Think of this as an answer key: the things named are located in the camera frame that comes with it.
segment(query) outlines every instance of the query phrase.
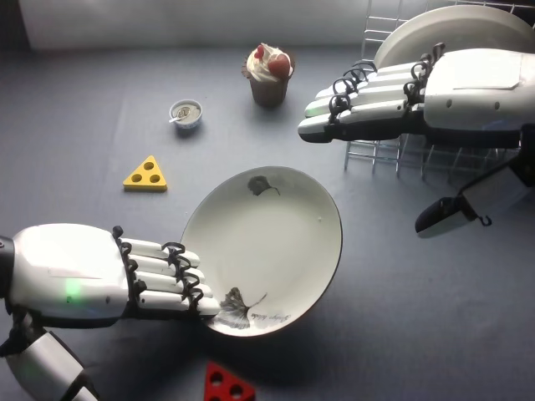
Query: whipped cream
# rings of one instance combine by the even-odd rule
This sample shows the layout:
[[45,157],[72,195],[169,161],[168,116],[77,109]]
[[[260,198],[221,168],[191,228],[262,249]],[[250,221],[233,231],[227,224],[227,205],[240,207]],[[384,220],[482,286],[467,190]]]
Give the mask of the whipped cream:
[[257,52],[256,49],[254,49],[247,58],[247,71],[252,75],[252,77],[259,82],[280,81],[280,78],[275,77],[269,72],[268,69],[268,63],[277,58],[279,54],[283,54],[288,57],[288,61],[290,62],[290,75],[288,77],[291,77],[293,74],[293,68],[291,66],[290,57],[280,48],[272,48],[271,46],[267,46],[265,43],[262,43],[262,46],[264,47],[264,55],[262,58],[254,57],[255,53]]

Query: screw hole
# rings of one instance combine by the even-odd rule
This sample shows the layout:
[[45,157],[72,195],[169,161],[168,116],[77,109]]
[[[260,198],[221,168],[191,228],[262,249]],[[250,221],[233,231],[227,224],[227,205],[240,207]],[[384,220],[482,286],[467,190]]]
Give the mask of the screw hole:
[[234,399],[239,399],[243,394],[243,389],[241,386],[238,386],[237,384],[234,384],[231,387],[231,397]]
[[210,376],[210,383],[214,387],[221,386],[223,383],[223,375],[219,372],[213,373],[212,376]]

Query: dark gray table surface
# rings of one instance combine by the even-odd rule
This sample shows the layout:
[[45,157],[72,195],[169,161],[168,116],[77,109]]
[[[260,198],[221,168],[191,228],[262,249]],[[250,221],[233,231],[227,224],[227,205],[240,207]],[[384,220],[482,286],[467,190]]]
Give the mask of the dark gray table surface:
[[[199,401],[206,363],[269,400],[531,400],[535,397],[535,203],[421,240],[418,214],[454,189],[392,165],[349,162],[344,145],[297,135],[304,107],[357,48],[296,49],[283,107],[259,109],[240,66],[247,49],[0,58],[0,231],[73,222],[149,241],[180,240],[216,185],[286,165],[336,201],[344,250],[332,285],[302,319],[265,338],[202,325],[123,321],[54,330],[80,356],[103,400]],[[191,136],[167,122],[178,99],[204,106]],[[165,194],[124,193],[154,155]],[[10,318],[0,312],[0,338]],[[0,361],[0,399],[29,400]]]

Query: dish rack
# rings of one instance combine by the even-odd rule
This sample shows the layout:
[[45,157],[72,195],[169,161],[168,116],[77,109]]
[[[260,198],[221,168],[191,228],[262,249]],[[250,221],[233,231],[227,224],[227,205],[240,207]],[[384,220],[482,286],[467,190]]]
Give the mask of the dish rack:
[[[535,6],[533,5],[467,0],[420,0],[419,2],[399,0],[398,3],[393,3],[391,0],[368,0],[360,58],[373,61],[375,53],[386,38],[396,28],[416,15],[435,8],[462,4],[500,8],[517,15],[535,29]],[[510,159],[516,153],[517,150],[481,150],[429,145],[425,136],[403,134],[397,140],[348,142],[345,149],[344,170],[347,170],[350,159],[366,159],[371,160],[372,173],[378,163],[387,163],[395,165],[397,176],[400,174],[401,166],[420,169],[422,180],[425,180],[429,171],[437,170],[447,173],[447,180],[452,183],[457,175],[463,177],[480,175],[494,165]]]

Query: plate in dish rack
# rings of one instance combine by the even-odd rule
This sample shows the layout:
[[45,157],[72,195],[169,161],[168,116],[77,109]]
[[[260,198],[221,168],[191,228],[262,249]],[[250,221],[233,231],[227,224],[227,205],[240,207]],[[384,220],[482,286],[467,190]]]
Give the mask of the plate in dish rack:
[[330,194],[286,167],[262,167],[219,185],[182,237],[201,258],[222,311],[206,324],[232,336],[274,332],[295,322],[329,286],[342,251]]
[[519,17],[492,7],[458,5],[423,13],[398,27],[375,55],[378,69],[420,60],[439,42],[446,51],[500,48],[535,51],[535,32]]

